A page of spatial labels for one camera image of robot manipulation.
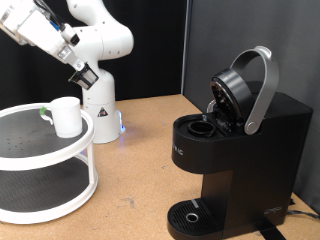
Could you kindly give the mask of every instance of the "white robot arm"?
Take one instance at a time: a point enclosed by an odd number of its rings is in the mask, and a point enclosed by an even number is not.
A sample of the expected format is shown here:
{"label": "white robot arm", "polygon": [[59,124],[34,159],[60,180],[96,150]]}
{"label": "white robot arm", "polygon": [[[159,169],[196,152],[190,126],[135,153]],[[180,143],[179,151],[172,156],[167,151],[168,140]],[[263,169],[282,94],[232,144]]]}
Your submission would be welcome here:
{"label": "white robot arm", "polygon": [[94,143],[110,142],[124,128],[115,106],[114,79],[99,69],[98,61],[129,54],[133,36],[109,14],[102,0],[67,0],[67,4],[71,14],[88,26],[59,26],[58,17],[43,0],[1,0],[0,28],[20,45],[36,45],[77,70],[71,81],[85,89],[83,104],[94,121]]}
{"label": "white robot arm", "polygon": [[54,13],[42,0],[2,0],[0,28],[20,45],[36,45],[77,72],[72,80],[88,90],[98,80],[90,67],[80,60],[70,46],[79,42],[70,25],[50,20]]}

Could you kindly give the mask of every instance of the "black backdrop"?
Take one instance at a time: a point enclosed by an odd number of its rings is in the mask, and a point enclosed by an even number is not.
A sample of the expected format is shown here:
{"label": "black backdrop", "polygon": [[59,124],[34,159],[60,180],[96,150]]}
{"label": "black backdrop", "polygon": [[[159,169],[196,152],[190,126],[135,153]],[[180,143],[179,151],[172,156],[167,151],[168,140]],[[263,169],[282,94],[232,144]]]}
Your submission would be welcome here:
{"label": "black backdrop", "polygon": [[[71,26],[84,26],[71,16],[65,0],[45,2]],[[186,0],[103,2],[134,36],[130,55],[99,62],[115,78],[116,100],[180,93]],[[20,46],[1,31],[0,54],[0,109],[67,95],[82,99],[81,88],[67,81],[73,68],[41,49]]]}

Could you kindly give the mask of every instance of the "black wall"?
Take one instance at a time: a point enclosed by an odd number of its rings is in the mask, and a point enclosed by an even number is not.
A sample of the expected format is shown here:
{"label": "black wall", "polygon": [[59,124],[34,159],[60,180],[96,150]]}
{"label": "black wall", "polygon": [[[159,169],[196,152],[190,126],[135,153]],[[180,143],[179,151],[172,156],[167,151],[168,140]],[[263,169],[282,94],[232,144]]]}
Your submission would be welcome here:
{"label": "black wall", "polygon": [[[320,2],[299,0],[193,1],[185,96],[202,111],[213,99],[214,74],[244,50],[268,47],[279,64],[278,91],[314,109],[294,191],[320,212]],[[263,80],[261,59],[243,78]]]}
{"label": "black wall", "polygon": [[[84,26],[65,0],[45,2],[71,26]],[[99,62],[115,78],[116,100],[180,93],[186,0],[104,0],[111,15],[134,36],[130,55]],[[20,46],[0,32],[0,109],[50,102],[62,96],[82,98],[68,79],[74,73],[37,47]]]}

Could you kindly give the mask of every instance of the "mug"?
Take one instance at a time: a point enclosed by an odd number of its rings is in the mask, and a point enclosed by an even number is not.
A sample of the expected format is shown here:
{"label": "mug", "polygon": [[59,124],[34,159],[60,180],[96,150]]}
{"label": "mug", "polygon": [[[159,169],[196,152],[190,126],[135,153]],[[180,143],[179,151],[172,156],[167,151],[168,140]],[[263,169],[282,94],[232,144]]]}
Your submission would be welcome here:
{"label": "mug", "polygon": [[[50,110],[53,120],[45,115]],[[75,97],[57,98],[40,109],[40,116],[54,124],[58,137],[72,138],[82,133],[80,100]]]}

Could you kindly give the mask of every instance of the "cup holder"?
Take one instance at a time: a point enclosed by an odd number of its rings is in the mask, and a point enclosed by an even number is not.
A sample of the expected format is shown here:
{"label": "cup holder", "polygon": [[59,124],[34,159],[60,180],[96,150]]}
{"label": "cup holder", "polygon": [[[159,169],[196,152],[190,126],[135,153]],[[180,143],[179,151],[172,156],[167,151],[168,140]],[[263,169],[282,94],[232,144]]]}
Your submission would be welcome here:
{"label": "cup holder", "polygon": [[188,132],[195,137],[211,137],[216,131],[216,126],[207,121],[196,121],[188,125]]}

